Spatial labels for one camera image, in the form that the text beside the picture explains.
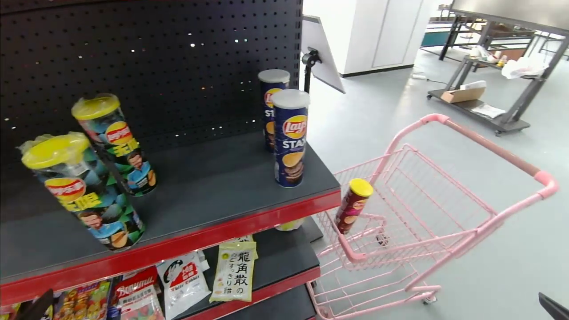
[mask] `shopping cart wheel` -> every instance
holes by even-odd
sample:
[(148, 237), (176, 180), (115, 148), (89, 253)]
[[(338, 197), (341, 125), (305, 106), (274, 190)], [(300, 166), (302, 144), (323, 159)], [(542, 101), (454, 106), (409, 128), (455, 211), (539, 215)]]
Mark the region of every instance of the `shopping cart wheel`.
[(436, 302), (436, 297), (435, 297), (435, 296), (432, 296), (432, 297), (428, 297), (428, 298), (423, 299), (423, 304), (424, 304), (424, 305), (432, 305), (432, 304), (435, 303), (435, 302)]
[(376, 236), (377, 239), (377, 243), (380, 244), (380, 246), (385, 247), (389, 244), (389, 238), (384, 236), (383, 234), (379, 234)]
[(330, 319), (330, 315), (332, 314), (332, 310), (330, 310), (330, 308), (328, 307), (318, 307), (318, 311), (320, 311), (320, 314), (322, 315), (322, 317), (326, 318), (326, 319)]

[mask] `pink shopping cart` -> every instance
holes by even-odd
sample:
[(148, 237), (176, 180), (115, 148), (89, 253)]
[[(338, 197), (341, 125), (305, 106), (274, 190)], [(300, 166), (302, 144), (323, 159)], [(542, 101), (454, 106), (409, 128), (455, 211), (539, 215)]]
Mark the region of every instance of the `pink shopping cart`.
[[(479, 143), (545, 188), (496, 212), (417, 149), (408, 144), (398, 149), (405, 135), (429, 122), (444, 124)], [(307, 287), (323, 319), (348, 319), (407, 302), (436, 301), (441, 287), (427, 285), (426, 277), (465, 254), (509, 216), (552, 196), (559, 188), (547, 172), (442, 114), (429, 114), (404, 128), (385, 155), (335, 177), (343, 194), (353, 178), (366, 179), (375, 193), (348, 235), (336, 227), (337, 209), (317, 214), (329, 246), (318, 255), (321, 277)]]

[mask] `white lid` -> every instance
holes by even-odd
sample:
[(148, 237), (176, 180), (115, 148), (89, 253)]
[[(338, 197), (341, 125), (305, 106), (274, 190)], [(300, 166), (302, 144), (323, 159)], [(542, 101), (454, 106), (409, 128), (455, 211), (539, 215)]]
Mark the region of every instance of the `white lid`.
[(307, 108), (310, 104), (310, 95), (297, 89), (286, 89), (273, 93), (273, 104), (281, 109)]
[(281, 69), (269, 69), (259, 72), (259, 80), (266, 83), (287, 83), (290, 81), (290, 73)]

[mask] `red shelf edge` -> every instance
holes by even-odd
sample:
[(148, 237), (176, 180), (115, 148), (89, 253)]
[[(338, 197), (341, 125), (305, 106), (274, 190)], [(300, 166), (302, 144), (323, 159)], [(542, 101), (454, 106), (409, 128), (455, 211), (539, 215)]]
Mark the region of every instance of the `red shelf edge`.
[(273, 228), (275, 225), (304, 218), (340, 205), (340, 190), (281, 208), (214, 225), (144, 247), (134, 247), (109, 257), (65, 269), (0, 285), (0, 305), (33, 300), (49, 288), (59, 292), (126, 272), (138, 270), (161, 260), (208, 248), (224, 241)]
[(255, 290), (252, 294), (251, 302), (237, 300), (225, 302), (206, 311), (202, 311), (187, 318), (183, 318), (182, 320), (216, 320), (244, 309), (248, 306), (254, 305), (255, 303), (272, 298), (277, 294), (281, 294), (285, 291), (296, 288), (297, 286), (304, 285), (306, 282), (316, 280), (319, 277), (320, 267), (317, 266), (305, 272), (299, 273), (296, 276), (292, 276), (283, 281), (277, 282), (276, 284)]

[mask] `black pegboard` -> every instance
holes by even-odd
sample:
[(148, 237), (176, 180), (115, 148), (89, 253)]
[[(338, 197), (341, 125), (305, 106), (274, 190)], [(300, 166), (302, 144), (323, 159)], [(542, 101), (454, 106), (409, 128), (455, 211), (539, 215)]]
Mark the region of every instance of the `black pegboard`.
[(298, 87), (302, 0), (2, 0), (2, 162), (80, 130), (80, 97), (116, 94), (147, 150), (261, 132), (257, 73)]

